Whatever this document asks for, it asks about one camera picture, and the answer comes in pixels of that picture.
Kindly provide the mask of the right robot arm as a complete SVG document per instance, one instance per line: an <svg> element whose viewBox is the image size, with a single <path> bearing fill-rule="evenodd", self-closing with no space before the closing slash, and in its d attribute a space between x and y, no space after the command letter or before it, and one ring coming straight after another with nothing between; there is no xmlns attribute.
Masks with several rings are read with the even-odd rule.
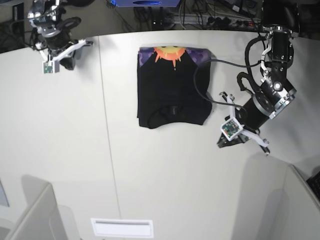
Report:
<svg viewBox="0 0 320 240"><path fill-rule="evenodd" d="M71 30L81 23L80 17L63 19L66 13L65 6L68 0L34 0L25 19L15 20L9 24L9 33L24 46L34 51L48 52L48 59L61 57L62 60L71 60L76 57L76 51L64 53L80 41L71 37ZM14 33L14 26L28 21L32 26L29 43Z"/></svg>

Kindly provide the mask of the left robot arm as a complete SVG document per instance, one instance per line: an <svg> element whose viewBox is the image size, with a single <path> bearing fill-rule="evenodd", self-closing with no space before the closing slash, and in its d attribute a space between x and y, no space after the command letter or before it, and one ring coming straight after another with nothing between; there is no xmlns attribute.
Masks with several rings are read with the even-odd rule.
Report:
<svg viewBox="0 0 320 240"><path fill-rule="evenodd" d="M252 39L245 48L245 63L249 64L249 52L257 42L267 41L261 54L261 84L253 78L250 66L247 72L237 75L241 91L251 95L237 118L246 130L256 132L269 119L275 118L294 99L296 89L287 79L287 70L294 60L294 48L290 40L300 30L298 6L287 0L265 0L262 3L264 36Z"/></svg>

